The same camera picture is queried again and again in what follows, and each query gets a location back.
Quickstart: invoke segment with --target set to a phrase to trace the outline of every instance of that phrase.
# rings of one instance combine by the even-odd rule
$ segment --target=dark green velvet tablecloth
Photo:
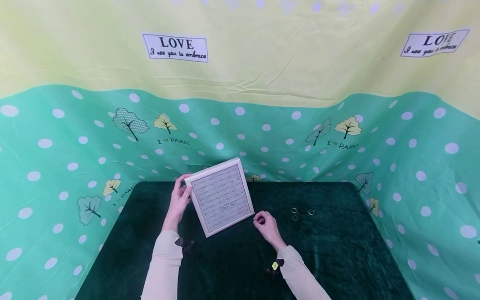
[[[332,300],[410,300],[411,293],[351,183],[251,182],[256,212],[269,211],[285,242],[302,255]],[[135,186],[76,300],[139,299],[173,182]],[[298,221],[291,209],[297,208]],[[301,214],[300,209],[315,214]],[[265,269],[273,248],[248,218],[206,239],[193,205],[179,226],[197,246],[185,255],[179,300],[295,299]]]

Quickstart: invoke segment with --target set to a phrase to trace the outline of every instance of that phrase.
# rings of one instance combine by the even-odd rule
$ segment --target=person's right hand
[[[264,239],[275,248],[275,251],[279,251],[287,245],[283,242],[278,227],[276,226],[276,220],[269,212],[261,211],[253,217],[253,224],[262,234]]]

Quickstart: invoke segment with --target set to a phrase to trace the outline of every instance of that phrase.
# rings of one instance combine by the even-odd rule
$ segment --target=person's hand
[[[189,176],[189,174],[182,175],[178,177],[175,181],[175,187],[172,191],[172,197],[170,198],[170,206],[168,207],[167,216],[165,217],[165,221],[163,222],[162,231],[178,231],[178,224],[183,217],[183,212],[185,211],[187,204],[192,202],[192,199],[190,198],[190,192],[192,191],[192,187],[187,187],[186,185],[180,187],[181,182]]]
[[[283,242],[278,227],[276,226],[276,220],[269,212],[261,211],[253,217],[253,224],[262,234],[264,239],[275,248],[275,251],[279,251],[287,245]]]

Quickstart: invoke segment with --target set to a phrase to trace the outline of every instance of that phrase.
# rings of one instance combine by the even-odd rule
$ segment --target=white polka dot
[[[67,193],[67,192],[61,192],[61,193],[59,194],[59,199],[60,199],[61,201],[65,201],[65,200],[67,200],[67,198],[68,198],[68,193]]]
[[[425,174],[425,172],[423,171],[418,171],[417,173],[415,173],[415,177],[418,181],[424,181],[425,179],[427,179],[427,174]]]
[[[410,120],[411,118],[413,118],[413,114],[410,111],[404,112],[402,114],[402,119],[404,120]]]
[[[45,265],[43,267],[46,270],[49,270],[49,269],[53,268],[56,264],[57,264],[57,259],[55,257],[52,257],[49,260],[47,260],[47,262],[45,263]]]
[[[457,182],[455,185],[455,190],[457,193],[465,194],[468,191],[468,188],[463,182]]]
[[[18,108],[13,105],[3,105],[0,108],[0,112],[7,117],[15,117],[18,115]]]
[[[102,122],[100,122],[99,120],[95,120],[95,121],[93,121],[93,123],[95,123],[95,125],[98,126],[98,127],[105,127],[105,125]]]
[[[235,113],[239,116],[242,116],[245,113],[245,109],[239,106],[235,109]]]
[[[22,255],[22,248],[14,248],[14,249],[8,251],[5,259],[7,260],[7,262],[11,262],[11,261],[14,261],[17,258],[19,258],[20,255]]]
[[[294,112],[292,113],[292,119],[298,120],[298,119],[300,119],[300,117],[301,117],[301,112],[299,112],[299,111],[294,111]]]
[[[443,118],[443,116],[445,115],[446,113],[446,110],[444,108],[437,108],[434,112],[433,112],[433,116],[436,118],[436,119],[439,119],[439,118]]]
[[[27,174],[27,179],[29,181],[37,181],[40,179],[40,177],[41,177],[40,172],[37,172],[37,171],[32,171]]]
[[[186,104],[180,104],[179,109],[181,112],[187,113],[190,111],[190,107]]]
[[[33,209],[31,209],[30,207],[25,207],[18,212],[18,217],[20,219],[27,219],[32,215],[32,213]]]
[[[73,271],[73,276],[77,276],[78,274],[80,274],[81,271],[82,271],[82,266],[78,265]]]
[[[67,165],[67,170],[68,171],[75,171],[78,169],[78,164],[77,163],[69,163]]]
[[[451,289],[444,287],[444,291],[453,300],[458,300],[458,296]]]
[[[57,225],[55,225],[53,227],[52,232],[53,233],[60,233],[62,230],[63,230],[63,224],[58,223]]]
[[[38,146],[44,149],[52,147],[52,144],[52,140],[49,139],[41,139],[38,141]]]
[[[78,91],[75,91],[75,90],[72,90],[72,95],[75,97],[75,98],[78,98],[78,99],[83,99],[84,97],[82,96],[82,94],[80,94]]]
[[[455,154],[459,151],[460,147],[458,147],[457,144],[455,143],[448,143],[447,145],[445,145],[445,152],[447,152],[448,154]]]
[[[477,236],[477,229],[470,225],[464,225],[460,228],[460,233],[464,238],[472,239]]]
[[[410,148],[415,148],[417,146],[417,140],[416,139],[411,139],[410,141],[408,141],[408,146]]]
[[[438,253],[437,247],[428,244],[428,250],[430,250],[430,253],[431,253],[431,254],[433,254],[433,255],[435,255],[435,256],[440,256],[439,253]]]
[[[87,236],[83,234],[78,238],[78,243],[83,244],[85,243],[86,240],[87,240]]]
[[[132,102],[135,102],[135,103],[140,102],[140,97],[137,94],[131,93],[130,95],[128,95],[128,98]]]
[[[422,216],[429,216],[432,214],[432,210],[428,206],[424,206],[420,209],[420,213]]]
[[[86,136],[81,136],[78,138],[78,142],[81,144],[86,144],[88,143],[88,138]]]
[[[402,225],[398,225],[396,228],[398,229],[398,232],[400,232],[401,234],[405,234],[405,228],[403,228]]]
[[[56,108],[52,110],[52,115],[57,119],[61,119],[65,116],[65,113],[63,112],[63,110]]]
[[[6,292],[0,296],[0,300],[12,300],[12,292]]]
[[[417,264],[415,263],[415,261],[413,259],[409,259],[408,260],[408,266],[410,267],[410,269],[412,270],[416,270],[417,269]]]
[[[401,200],[402,200],[402,195],[400,195],[400,194],[397,193],[397,192],[394,193],[394,194],[393,194],[393,200],[395,200],[395,201],[397,201],[397,202],[401,201]]]

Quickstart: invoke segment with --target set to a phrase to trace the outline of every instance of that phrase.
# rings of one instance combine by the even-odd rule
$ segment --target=tree print
[[[370,198],[370,212],[378,216],[378,200],[375,198]]]
[[[343,139],[347,138],[347,135],[359,135],[361,133],[360,123],[355,117],[350,117],[343,122],[340,122],[335,126],[336,131],[344,132]]]
[[[113,123],[120,130],[131,133],[137,141],[137,134],[142,134],[150,129],[144,120],[140,120],[137,115],[124,108],[117,109]]]
[[[260,181],[262,179],[257,175],[252,175],[251,177],[248,177],[245,180],[250,181],[250,182],[254,182],[254,181]]]
[[[102,199],[98,196],[87,196],[77,200],[78,216],[80,217],[80,223],[82,223],[83,226],[90,224],[95,216],[100,218],[97,211],[101,203]]]
[[[119,191],[117,191],[117,188],[120,183],[120,180],[107,180],[107,183],[105,183],[105,189],[103,190],[103,196],[106,197],[112,192],[118,193]]]
[[[373,173],[361,173],[355,176],[355,180],[360,184],[358,192],[362,192],[369,196],[372,191],[371,185],[373,181]]]
[[[316,128],[313,130],[312,133],[307,137],[305,140],[307,143],[313,142],[313,145],[315,146],[317,144],[318,138],[326,135],[329,131],[330,128],[332,127],[331,120],[330,118],[327,118],[321,125],[320,127]]]
[[[178,130],[175,125],[170,121],[170,118],[166,114],[160,114],[158,118],[153,121],[153,126],[161,129],[168,130],[168,133],[171,134],[170,130]]]

